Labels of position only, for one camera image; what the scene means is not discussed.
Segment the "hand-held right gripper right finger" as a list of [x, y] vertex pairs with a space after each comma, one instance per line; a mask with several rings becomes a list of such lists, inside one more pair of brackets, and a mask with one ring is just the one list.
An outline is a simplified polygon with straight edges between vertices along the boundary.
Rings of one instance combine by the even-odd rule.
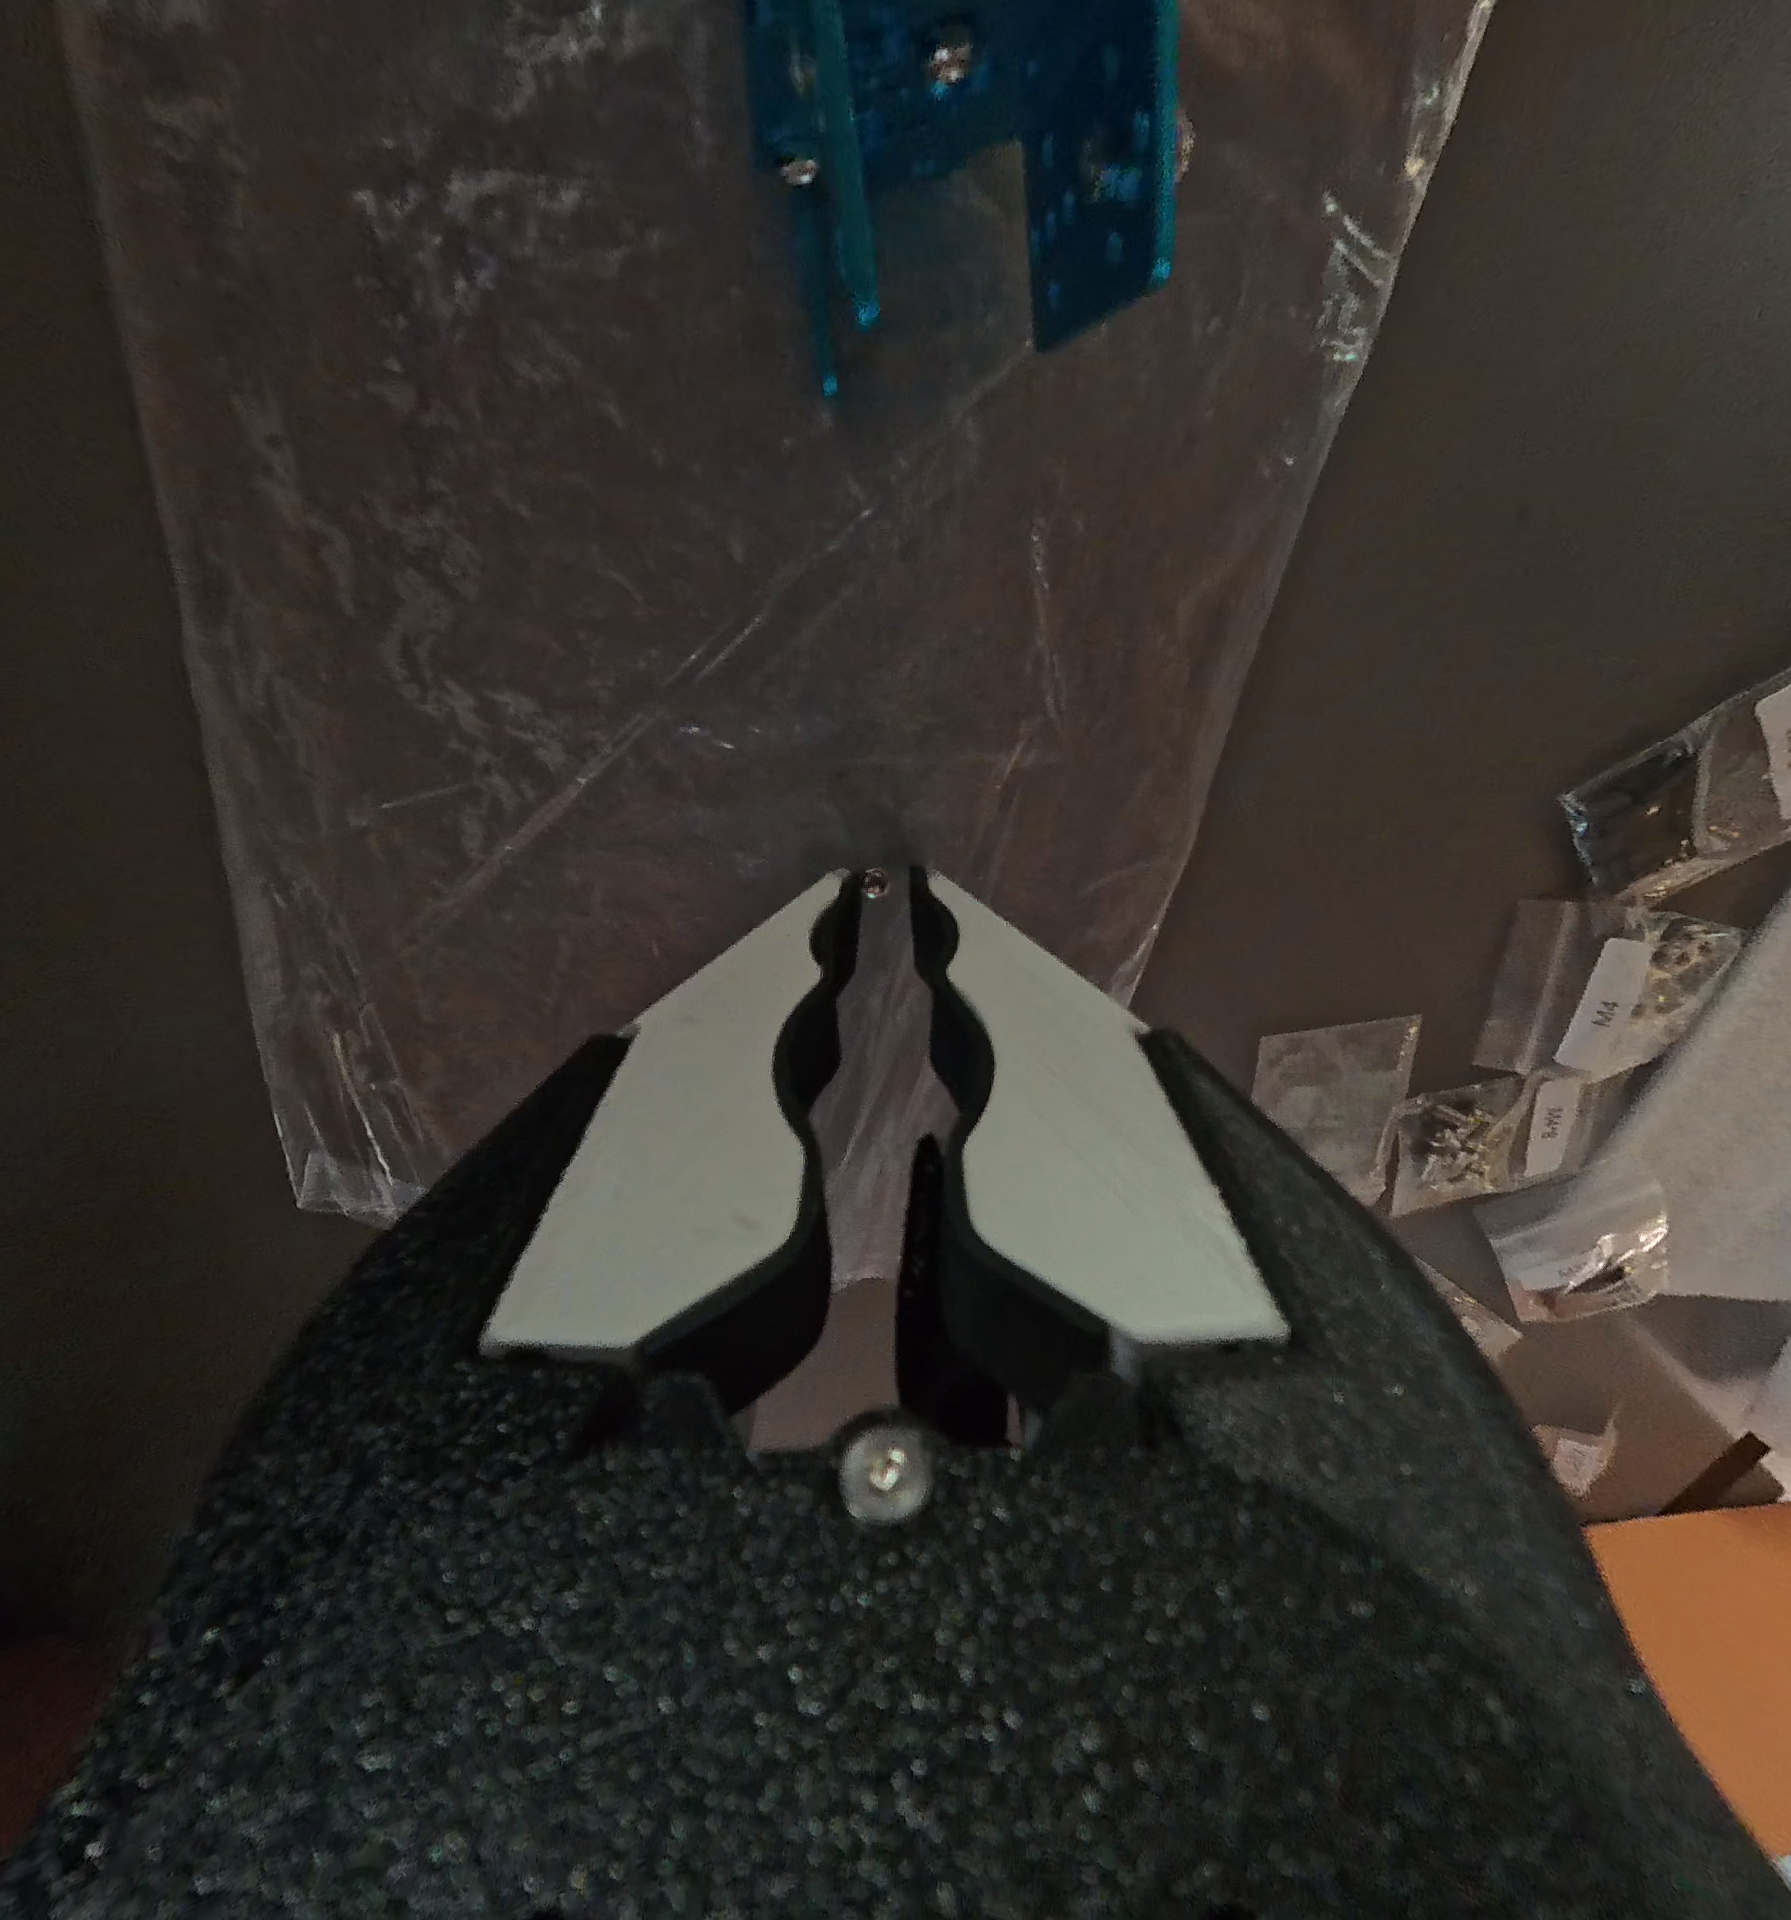
[[1078, 1379], [1286, 1354], [1292, 1325], [1165, 1092], [1142, 1021], [928, 868], [907, 878], [954, 1353], [1030, 1424]]

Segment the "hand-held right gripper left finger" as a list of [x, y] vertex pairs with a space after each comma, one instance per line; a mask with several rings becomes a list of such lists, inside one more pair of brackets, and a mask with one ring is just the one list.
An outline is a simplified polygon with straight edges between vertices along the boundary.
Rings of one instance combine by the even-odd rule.
[[824, 877], [605, 1045], [484, 1358], [697, 1376], [738, 1417], [811, 1354], [832, 1296], [812, 1109], [861, 909], [861, 877]]

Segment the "blue metal bracket assembly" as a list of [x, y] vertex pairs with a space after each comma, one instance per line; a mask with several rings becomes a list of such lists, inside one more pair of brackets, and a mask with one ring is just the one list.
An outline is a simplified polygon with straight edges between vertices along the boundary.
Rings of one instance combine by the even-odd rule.
[[878, 324], [876, 201], [1014, 146], [1032, 339], [1059, 348], [1171, 274], [1174, 3], [748, 3], [748, 127], [786, 189], [818, 393], [837, 317]]

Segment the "dark grey desk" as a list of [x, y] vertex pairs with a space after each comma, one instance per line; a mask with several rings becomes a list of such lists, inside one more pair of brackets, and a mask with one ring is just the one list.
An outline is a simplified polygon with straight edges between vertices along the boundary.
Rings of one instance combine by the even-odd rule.
[[[44, 4], [0, 4], [0, 1645], [130, 1639], [368, 1229], [298, 1212]], [[1500, 4], [1138, 993], [1423, 1014], [1555, 797], [1791, 662], [1791, 4]]]

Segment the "pile of small screw bags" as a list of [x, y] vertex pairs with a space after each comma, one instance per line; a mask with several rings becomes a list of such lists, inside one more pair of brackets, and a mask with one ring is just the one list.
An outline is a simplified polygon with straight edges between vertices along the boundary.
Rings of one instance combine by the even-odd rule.
[[1560, 797], [1587, 893], [1512, 913], [1474, 1067], [1404, 1093], [1421, 1021], [1259, 1045], [1256, 1104], [1392, 1217], [1480, 1205], [1523, 1326], [1640, 1309], [1666, 1277], [1656, 1188], [1587, 1177], [1791, 891], [1791, 666]]

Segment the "white foam slab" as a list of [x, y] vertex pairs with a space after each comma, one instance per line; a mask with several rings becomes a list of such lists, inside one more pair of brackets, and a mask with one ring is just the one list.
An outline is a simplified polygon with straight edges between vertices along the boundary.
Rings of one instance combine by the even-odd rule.
[[1767, 1443], [1791, 1498], [1791, 891], [1749, 941], [1693, 1036], [1676, 1045], [1587, 1194], [1656, 1188], [1658, 1297], [1696, 1302], [1682, 1368], [1706, 1368], [1724, 1417]]

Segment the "large clear plastic bag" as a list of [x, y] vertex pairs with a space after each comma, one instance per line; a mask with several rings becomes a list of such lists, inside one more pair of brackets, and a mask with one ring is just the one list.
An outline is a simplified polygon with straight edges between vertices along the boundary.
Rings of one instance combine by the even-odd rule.
[[824, 398], [738, 4], [60, 4], [306, 1210], [829, 868], [1132, 997], [1491, 11], [1183, 4], [1170, 281], [980, 156]]

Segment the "orange cardboard box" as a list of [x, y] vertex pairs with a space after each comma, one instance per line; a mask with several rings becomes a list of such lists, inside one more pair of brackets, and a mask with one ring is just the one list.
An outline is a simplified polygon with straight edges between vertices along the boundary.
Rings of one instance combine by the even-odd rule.
[[1587, 1545], [1677, 1732], [1791, 1856], [1791, 1501], [1600, 1523]]

